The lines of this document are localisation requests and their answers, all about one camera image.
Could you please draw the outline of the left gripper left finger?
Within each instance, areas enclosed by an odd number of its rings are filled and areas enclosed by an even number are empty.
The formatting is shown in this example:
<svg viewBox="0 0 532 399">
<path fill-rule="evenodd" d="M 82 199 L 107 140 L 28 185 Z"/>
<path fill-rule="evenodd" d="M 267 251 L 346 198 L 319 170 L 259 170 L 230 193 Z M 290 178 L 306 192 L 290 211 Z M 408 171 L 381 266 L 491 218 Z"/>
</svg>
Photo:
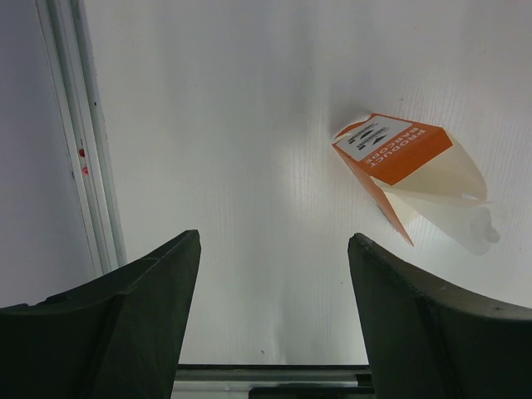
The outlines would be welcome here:
<svg viewBox="0 0 532 399">
<path fill-rule="evenodd" d="M 3 308 L 2 397 L 170 397 L 200 254 L 187 230 L 89 283 Z"/>
</svg>

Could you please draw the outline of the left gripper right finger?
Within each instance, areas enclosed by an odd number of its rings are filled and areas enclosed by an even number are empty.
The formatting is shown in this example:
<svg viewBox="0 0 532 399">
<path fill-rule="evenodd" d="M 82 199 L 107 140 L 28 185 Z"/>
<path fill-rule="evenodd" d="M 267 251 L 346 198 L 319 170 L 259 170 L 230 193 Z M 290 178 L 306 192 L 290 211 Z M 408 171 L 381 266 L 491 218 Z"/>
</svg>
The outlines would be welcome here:
<svg viewBox="0 0 532 399">
<path fill-rule="evenodd" d="M 529 398 L 531 310 L 473 293 L 364 234 L 349 268 L 379 398 Z"/>
</svg>

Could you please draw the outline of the cream filter holder box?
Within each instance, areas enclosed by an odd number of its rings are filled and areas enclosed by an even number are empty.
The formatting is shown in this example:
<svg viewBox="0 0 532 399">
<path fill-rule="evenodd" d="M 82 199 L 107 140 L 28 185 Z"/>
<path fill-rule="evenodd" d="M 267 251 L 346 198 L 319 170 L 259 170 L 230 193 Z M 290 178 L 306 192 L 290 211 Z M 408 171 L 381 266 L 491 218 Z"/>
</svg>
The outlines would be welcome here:
<svg viewBox="0 0 532 399">
<path fill-rule="evenodd" d="M 342 129 L 332 147 L 408 243 L 407 225 L 420 214 L 405 197 L 489 202 L 479 168 L 439 126 L 372 113 Z"/>
</svg>

